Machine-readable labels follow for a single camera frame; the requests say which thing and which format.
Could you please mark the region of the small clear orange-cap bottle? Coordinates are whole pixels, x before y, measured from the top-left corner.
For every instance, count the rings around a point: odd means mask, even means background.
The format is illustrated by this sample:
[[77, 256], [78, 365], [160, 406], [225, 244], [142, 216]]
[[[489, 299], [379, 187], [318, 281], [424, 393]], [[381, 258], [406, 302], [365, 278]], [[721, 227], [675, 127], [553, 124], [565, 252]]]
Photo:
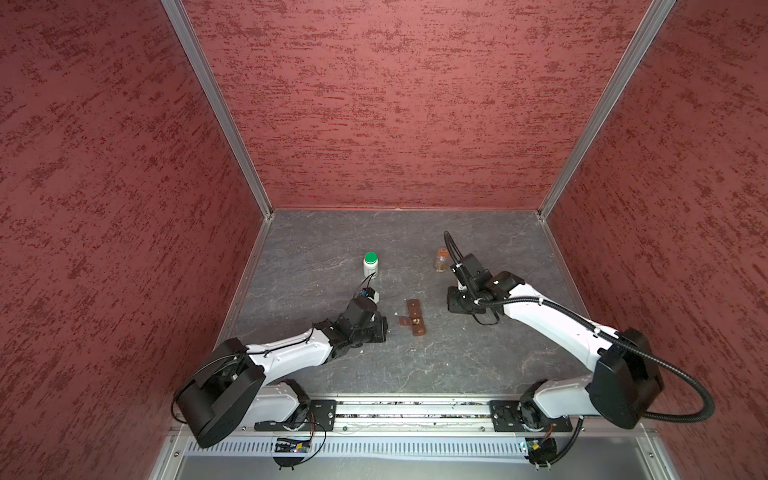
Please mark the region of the small clear orange-cap bottle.
[[434, 260], [434, 269], [436, 272], [445, 272], [451, 264], [451, 257], [449, 254], [449, 251], [442, 247], [437, 250], [435, 260]]

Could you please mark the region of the brown weekly pill organizer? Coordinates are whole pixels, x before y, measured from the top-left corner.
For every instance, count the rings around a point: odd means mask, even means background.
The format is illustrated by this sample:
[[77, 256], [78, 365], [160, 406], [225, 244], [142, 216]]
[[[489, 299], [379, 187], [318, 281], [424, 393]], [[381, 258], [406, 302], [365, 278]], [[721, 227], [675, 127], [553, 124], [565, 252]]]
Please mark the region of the brown weekly pill organizer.
[[406, 307], [407, 315], [399, 317], [399, 324], [409, 327], [412, 335], [415, 337], [424, 336], [426, 334], [426, 326], [424, 324], [421, 302], [417, 299], [409, 299], [406, 301]]

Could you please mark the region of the white pill bottle green cap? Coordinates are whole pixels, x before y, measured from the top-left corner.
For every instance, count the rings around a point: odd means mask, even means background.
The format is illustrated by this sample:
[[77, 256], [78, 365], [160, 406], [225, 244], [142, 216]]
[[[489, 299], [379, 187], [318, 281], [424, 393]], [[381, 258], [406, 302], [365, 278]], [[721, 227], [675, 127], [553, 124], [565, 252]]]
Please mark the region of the white pill bottle green cap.
[[373, 279], [377, 276], [379, 271], [379, 258], [378, 255], [369, 251], [363, 258], [363, 274], [367, 279]]

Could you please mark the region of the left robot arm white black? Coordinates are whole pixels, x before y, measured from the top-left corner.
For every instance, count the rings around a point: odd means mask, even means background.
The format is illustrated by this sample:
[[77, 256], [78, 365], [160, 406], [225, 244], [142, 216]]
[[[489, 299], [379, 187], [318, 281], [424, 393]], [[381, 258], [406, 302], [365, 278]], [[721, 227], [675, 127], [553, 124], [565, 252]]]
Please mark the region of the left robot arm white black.
[[383, 343], [387, 331], [378, 293], [366, 287], [336, 319], [314, 323], [302, 334], [265, 344], [225, 340], [175, 392], [171, 411], [182, 415], [178, 421], [203, 448], [248, 422], [299, 427], [308, 420], [310, 398], [289, 376], [365, 344]]

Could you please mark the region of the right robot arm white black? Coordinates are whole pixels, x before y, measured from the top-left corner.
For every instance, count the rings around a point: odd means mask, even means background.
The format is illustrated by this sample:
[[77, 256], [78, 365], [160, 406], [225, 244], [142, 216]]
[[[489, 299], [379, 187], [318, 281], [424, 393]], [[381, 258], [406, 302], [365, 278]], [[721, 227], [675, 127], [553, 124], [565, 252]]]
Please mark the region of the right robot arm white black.
[[530, 386], [518, 401], [518, 421], [526, 429], [542, 431], [560, 417], [600, 416], [629, 430], [663, 390], [655, 363], [612, 342], [624, 340], [648, 353], [648, 341], [641, 333], [595, 323], [507, 271], [492, 275], [472, 254], [450, 269], [457, 278], [447, 293], [450, 312], [473, 317], [491, 312], [495, 320], [516, 320], [557, 343], [589, 371]]

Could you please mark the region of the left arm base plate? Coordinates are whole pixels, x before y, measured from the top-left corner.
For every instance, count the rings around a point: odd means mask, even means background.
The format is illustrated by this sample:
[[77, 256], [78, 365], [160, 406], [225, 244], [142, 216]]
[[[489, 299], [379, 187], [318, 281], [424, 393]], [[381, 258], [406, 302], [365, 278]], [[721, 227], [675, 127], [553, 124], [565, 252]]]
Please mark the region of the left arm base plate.
[[330, 432], [334, 429], [337, 406], [336, 400], [309, 400], [300, 403], [284, 422], [256, 422], [253, 427], [260, 432]]

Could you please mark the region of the aluminium front rail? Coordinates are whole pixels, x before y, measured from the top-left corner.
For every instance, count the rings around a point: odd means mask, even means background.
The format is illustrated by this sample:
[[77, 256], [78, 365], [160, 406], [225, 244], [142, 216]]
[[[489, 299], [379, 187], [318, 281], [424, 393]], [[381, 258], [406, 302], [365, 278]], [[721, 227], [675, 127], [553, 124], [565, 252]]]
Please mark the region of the aluminium front rail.
[[[334, 429], [337, 435], [484, 435], [503, 434], [539, 437], [542, 433], [495, 432], [490, 418], [489, 402], [506, 400], [483, 396], [335, 396], [315, 399], [296, 399], [289, 394], [268, 394], [256, 398], [240, 419], [226, 420], [212, 433], [195, 436], [200, 445], [215, 445], [232, 435], [245, 435], [255, 431], [253, 424], [263, 421], [284, 422], [300, 403], [309, 400], [336, 400], [338, 402]], [[576, 426], [577, 416], [567, 417]], [[565, 436], [571, 432], [553, 433]]]

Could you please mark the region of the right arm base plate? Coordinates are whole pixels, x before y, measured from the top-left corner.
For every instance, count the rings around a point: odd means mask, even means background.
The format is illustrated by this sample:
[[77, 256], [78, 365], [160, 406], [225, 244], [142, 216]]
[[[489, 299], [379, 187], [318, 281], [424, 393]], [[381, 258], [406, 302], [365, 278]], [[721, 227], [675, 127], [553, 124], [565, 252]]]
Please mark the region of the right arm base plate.
[[545, 434], [573, 429], [567, 417], [549, 418], [532, 401], [492, 400], [489, 409], [495, 432]]

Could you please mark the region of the right aluminium corner post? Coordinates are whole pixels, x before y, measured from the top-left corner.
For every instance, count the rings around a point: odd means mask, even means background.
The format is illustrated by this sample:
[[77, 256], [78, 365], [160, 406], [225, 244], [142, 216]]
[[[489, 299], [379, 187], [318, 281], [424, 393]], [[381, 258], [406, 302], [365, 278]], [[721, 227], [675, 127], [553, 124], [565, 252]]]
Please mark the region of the right aluminium corner post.
[[538, 209], [538, 219], [545, 223], [610, 116], [636, 69], [645, 57], [673, 7], [675, 0], [650, 2], [581, 134], [569, 153], [552, 187]]

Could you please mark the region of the aluminium corner post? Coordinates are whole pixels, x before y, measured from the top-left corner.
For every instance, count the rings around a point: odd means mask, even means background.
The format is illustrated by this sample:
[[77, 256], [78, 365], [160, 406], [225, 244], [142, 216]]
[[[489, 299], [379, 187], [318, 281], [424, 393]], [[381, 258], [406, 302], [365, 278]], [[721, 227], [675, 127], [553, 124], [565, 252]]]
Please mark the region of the aluminium corner post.
[[636, 69], [645, 57], [673, 7], [675, 0], [650, 2], [581, 134], [569, 153], [552, 187], [538, 209], [538, 219], [545, 223], [610, 116]]
[[194, 32], [183, 2], [179, 0], [162, 0], [161, 4], [229, 144], [230, 150], [259, 206], [262, 216], [267, 221], [270, 221], [274, 215], [274, 208], [215, 79], [200, 41]]

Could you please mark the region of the left aluminium corner post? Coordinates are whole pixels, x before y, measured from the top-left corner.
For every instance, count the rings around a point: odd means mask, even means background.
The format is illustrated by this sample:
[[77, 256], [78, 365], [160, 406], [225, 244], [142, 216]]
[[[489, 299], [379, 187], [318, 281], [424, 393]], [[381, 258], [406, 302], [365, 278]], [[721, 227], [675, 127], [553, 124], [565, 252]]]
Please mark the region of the left aluminium corner post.
[[274, 208], [215, 79], [200, 41], [194, 32], [183, 2], [179, 0], [162, 0], [161, 4], [229, 144], [230, 150], [259, 206], [262, 216], [267, 221], [270, 221], [274, 215]]

